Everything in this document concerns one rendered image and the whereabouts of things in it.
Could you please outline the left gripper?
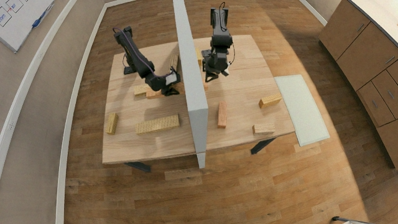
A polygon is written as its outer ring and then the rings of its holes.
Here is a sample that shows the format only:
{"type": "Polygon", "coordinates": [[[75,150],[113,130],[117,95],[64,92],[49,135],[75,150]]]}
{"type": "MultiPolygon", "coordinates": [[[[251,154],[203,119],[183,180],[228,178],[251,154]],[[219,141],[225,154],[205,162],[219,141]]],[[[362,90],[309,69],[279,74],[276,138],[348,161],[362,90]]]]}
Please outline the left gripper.
{"type": "MultiPolygon", "coordinates": [[[[228,63],[228,67],[229,66],[230,66],[230,63],[228,63]]],[[[228,67],[226,70],[224,70],[226,73],[229,73],[228,67]]],[[[204,59],[202,59],[202,71],[206,72],[205,73],[205,83],[208,83],[212,80],[219,78],[219,76],[217,74],[221,73],[219,70],[217,70],[215,68],[215,58],[212,55],[210,56],[210,58],[205,57],[204,59]],[[212,78],[207,80],[208,77],[212,77],[212,78]]]]}

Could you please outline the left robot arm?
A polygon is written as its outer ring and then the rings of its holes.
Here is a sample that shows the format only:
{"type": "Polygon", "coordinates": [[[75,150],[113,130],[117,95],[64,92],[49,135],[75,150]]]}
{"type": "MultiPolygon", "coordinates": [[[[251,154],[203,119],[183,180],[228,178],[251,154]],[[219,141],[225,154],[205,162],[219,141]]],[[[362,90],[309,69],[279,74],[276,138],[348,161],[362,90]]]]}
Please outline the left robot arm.
{"type": "Polygon", "coordinates": [[[210,25],[212,26],[212,28],[214,28],[213,35],[211,36],[210,40],[211,49],[201,51],[203,57],[210,57],[212,55],[215,58],[215,68],[226,77],[229,75],[224,71],[228,67],[228,60],[226,55],[229,54],[228,49],[230,49],[230,46],[233,43],[233,36],[229,35],[229,30],[226,27],[227,20],[228,8],[222,8],[222,10],[218,10],[215,7],[211,7],[210,25]],[[226,17],[224,15],[226,15],[226,17]],[[223,28],[221,28],[221,26],[223,28]]]}

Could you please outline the light grey panel with slot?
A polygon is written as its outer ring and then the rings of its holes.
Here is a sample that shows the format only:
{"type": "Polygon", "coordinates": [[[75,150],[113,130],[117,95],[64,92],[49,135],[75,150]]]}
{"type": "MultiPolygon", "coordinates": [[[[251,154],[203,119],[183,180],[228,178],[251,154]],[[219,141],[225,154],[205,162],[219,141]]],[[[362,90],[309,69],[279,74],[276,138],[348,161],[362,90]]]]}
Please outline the light grey panel with slot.
{"type": "Polygon", "coordinates": [[[188,114],[196,152],[206,151],[208,104],[184,0],[173,0],[188,114]]]}

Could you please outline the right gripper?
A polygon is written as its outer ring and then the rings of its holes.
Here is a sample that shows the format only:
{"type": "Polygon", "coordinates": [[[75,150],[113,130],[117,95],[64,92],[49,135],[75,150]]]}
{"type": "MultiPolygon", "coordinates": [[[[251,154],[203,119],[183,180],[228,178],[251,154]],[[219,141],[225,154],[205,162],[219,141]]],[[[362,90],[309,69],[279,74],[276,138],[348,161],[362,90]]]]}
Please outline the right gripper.
{"type": "Polygon", "coordinates": [[[171,96],[171,95],[179,95],[180,93],[174,89],[174,88],[169,88],[172,85],[172,82],[177,80],[177,74],[173,70],[172,74],[167,76],[167,77],[158,77],[159,80],[162,82],[162,88],[161,88],[161,95],[164,96],[171,96]],[[173,93],[175,92],[175,93],[173,93]]]}

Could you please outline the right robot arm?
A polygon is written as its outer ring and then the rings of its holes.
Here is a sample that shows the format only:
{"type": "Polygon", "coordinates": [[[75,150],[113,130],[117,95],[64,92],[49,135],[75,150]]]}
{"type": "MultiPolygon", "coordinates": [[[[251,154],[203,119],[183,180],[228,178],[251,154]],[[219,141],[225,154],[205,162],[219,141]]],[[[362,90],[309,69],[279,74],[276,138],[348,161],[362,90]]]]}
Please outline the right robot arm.
{"type": "Polygon", "coordinates": [[[114,38],[117,38],[117,43],[121,44],[123,47],[125,54],[126,54],[126,61],[128,62],[127,64],[129,65],[128,67],[124,67],[124,74],[130,74],[134,72],[138,72],[139,76],[143,79],[145,78],[145,83],[149,85],[149,87],[153,91],[159,91],[162,88],[162,82],[158,79],[158,77],[155,77],[149,67],[152,69],[152,71],[155,71],[154,64],[152,61],[148,61],[147,58],[145,58],[144,55],[141,54],[137,46],[135,45],[133,39],[132,39],[132,29],[130,26],[124,28],[122,32],[117,32],[114,34],[114,38]],[[125,30],[126,29],[126,30],[125,30]],[[130,35],[131,33],[131,35],[130,35]],[[147,64],[149,65],[146,66],[140,58],[147,64]],[[148,80],[149,79],[149,80],[148,80]],[[148,82],[147,82],[148,81],[148,82]]]}

